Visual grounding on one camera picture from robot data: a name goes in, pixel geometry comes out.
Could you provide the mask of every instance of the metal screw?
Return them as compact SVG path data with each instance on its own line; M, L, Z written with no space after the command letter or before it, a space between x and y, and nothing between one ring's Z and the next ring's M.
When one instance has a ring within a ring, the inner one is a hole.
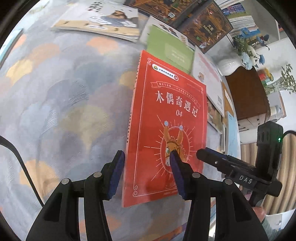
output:
M102 175L101 172L95 172L95 173L94 173L94 177L100 177L101 175Z
M194 172L194 173L192 173L192 176L194 178L200 178L200 173L199 172Z
M69 182L69 179L68 178L64 178L63 180L62 180L62 184L67 184Z
M232 180L231 180L231 179L228 179L228 178L226 178L226 179L225 179L225 183L226 183L227 185L231 185L231 184L232 184Z

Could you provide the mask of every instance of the flower vase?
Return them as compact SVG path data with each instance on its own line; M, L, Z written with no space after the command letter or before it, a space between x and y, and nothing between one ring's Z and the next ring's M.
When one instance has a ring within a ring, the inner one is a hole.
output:
M222 76L231 75L238 67L245 67L240 56L223 59L218 63L218 71Z

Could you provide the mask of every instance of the book spine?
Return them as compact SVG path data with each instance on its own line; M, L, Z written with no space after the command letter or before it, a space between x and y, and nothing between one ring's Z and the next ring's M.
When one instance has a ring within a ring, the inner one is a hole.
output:
M236 17L236 18L230 18L229 21L232 23L232 22L246 20L246 19L253 19L253 17L252 16L241 16L241 17Z
M125 193L125 189L126 189L126 162L127 162L127 158L128 158L128 143L129 143L129 137L130 137L130 130L131 130L131 118L132 118L132 113L133 113L133 103L135 101L135 93L136 93L136 86L137 86L137 80L138 80L138 74L139 74L139 68L140 68L140 62L141 62L141 58L142 58L142 52L140 55L140 60L138 63L138 68L137 68L137 74L136 74L136 81L135 81L135 85L133 88L133 98L131 101L131 111L130 111L130 116L129 116L129 121L128 121L128 132L127 132L127 137L126 137L126 149L125 149L125 154L126 154L126 159L125 159L125 168L123 170L123 188L122 188L122 201L121 204L123 206L124 203L124 193Z
M131 112L130 112L130 117L129 117L129 121L128 121L128 133L127 133L127 138L126 138L126 150L128 149L128 140L129 140L130 128L131 128L131 117L132 117L132 113L133 113L133 103L134 103L134 100L135 100L135 93L136 93L136 86L137 86L137 81L138 81L138 74L139 74L141 58L142 58L142 53L140 55L140 60L139 60L139 63L138 63L137 74L136 74L136 81L135 81L135 85L133 87L133 98L132 98L132 101L131 101Z

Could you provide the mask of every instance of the book cover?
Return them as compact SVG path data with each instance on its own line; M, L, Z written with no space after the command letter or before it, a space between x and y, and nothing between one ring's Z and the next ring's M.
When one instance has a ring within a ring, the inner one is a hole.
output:
M142 33L141 37L139 38L139 41L143 44L147 44L147 39L150 33L150 27L154 25L159 27L160 29L164 30L165 32L169 33L170 35L174 36L175 38L179 39L183 43L185 43L188 47L190 47L188 43L188 39L184 34L181 34L179 31L173 29L169 25L163 23L162 21L159 21L158 19L154 18L153 16L150 16Z
M219 134L223 133L222 116L209 99L207 99L207 121Z
M203 52L207 52L233 29L213 0L205 2L178 30Z
M225 145L225 154L230 155L236 158L238 157L238 135L239 135L239 128L237 125L237 121L227 111L227 128L226 128L226 145Z
M203 0L126 0L125 5L138 8L158 20L176 28Z
M192 76L207 86L207 96L215 108L224 116L223 92L221 77L218 70L200 50L195 46Z
M75 3L52 27L94 32L133 42L140 36L138 10L111 1L96 1L91 5Z
M147 52L187 74L191 71L193 49L154 25L150 27Z
M142 51L128 125L123 178L123 207L177 194L170 152L196 172L205 147L206 86Z

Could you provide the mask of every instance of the stack of books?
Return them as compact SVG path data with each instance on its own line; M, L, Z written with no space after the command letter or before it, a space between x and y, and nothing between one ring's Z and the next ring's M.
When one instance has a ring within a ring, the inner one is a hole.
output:
M241 3L224 8L223 14L229 19L233 30L230 32L231 37L239 36L242 34L242 28L247 28L250 32L248 37L256 36L260 33L253 17L246 12Z
M236 3L240 3L243 0L215 0L221 9L228 8Z

